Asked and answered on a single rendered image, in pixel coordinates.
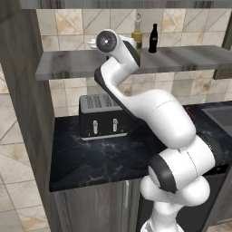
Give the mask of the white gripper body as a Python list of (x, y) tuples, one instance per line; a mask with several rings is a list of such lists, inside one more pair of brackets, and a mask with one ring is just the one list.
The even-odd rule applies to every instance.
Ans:
[[(122, 41), (127, 41), (129, 42), (134, 48), (137, 48), (137, 43), (134, 41), (133, 38), (127, 37), (127, 36), (123, 36), (121, 35), (121, 39)], [(90, 41), (87, 42), (87, 44), (92, 48), (92, 49), (96, 49), (96, 39), (91, 39)]]

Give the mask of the yellow oil glass bottle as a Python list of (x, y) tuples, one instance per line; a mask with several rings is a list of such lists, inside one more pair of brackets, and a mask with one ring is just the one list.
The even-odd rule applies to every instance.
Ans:
[(136, 51), (138, 54), (141, 52), (141, 47), (142, 47), (142, 33), (140, 31), (140, 14), (136, 15), (136, 20), (135, 20), (135, 27), (134, 31), (131, 34), (131, 37), (134, 39), (136, 42)]

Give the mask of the black condiment bottle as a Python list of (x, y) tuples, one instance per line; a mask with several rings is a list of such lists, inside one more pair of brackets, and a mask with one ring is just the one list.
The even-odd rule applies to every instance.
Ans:
[(157, 52), (157, 45), (158, 45), (158, 25), (154, 24), (153, 29), (150, 33), (150, 47), (149, 52), (155, 53)]

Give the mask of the tall grey wood cabinet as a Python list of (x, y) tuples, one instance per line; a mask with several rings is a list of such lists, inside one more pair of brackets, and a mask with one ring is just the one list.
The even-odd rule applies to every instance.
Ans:
[(0, 64), (51, 232), (63, 232), (49, 191), (54, 126), (50, 86), (35, 79), (42, 55), (35, 10), (23, 10), (19, 0), (0, 0)]

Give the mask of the grey wood cabinet door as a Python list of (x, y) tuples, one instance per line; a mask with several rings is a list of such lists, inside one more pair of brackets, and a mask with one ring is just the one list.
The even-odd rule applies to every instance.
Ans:
[(123, 183), (54, 192), (63, 232), (121, 232)]
[(124, 181), (124, 196), (123, 196), (123, 208), (122, 208), (122, 226), (121, 232), (136, 232), (137, 216), (140, 204), (140, 179), (132, 179), (130, 182), (129, 191), (129, 204), (128, 207), (124, 207), (125, 202), (125, 181)]

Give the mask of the black and silver toaster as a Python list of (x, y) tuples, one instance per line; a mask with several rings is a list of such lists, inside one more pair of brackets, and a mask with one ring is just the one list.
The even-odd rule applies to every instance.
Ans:
[(129, 131), (127, 113), (107, 93), (80, 97), (79, 126), (83, 140), (121, 137)]

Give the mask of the black dishwasher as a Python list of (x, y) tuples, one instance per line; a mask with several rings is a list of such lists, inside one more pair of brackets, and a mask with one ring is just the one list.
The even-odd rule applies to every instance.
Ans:
[[(177, 215), (177, 222), (185, 232), (201, 232), (208, 218), (210, 210), (218, 196), (225, 175), (206, 176), (210, 186), (210, 195), (208, 200), (197, 207), (184, 207)], [(149, 219), (153, 209), (153, 202), (140, 196), (139, 211), (137, 217), (136, 232), (140, 232), (143, 224)]]

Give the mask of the grey wood wall cabinet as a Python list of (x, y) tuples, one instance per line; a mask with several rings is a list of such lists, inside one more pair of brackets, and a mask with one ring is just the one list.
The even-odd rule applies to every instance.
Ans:
[(19, 0), (22, 9), (232, 8), (232, 0)]

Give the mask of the grey wood wall shelf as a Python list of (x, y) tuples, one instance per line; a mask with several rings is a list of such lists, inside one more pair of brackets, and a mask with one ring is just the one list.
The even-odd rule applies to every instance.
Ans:
[[(93, 77), (107, 60), (98, 50), (44, 52), (35, 73), (37, 81)], [(141, 50), (136, 74), (232, 69), (232, 51), (215, 45), (158, 47)]]

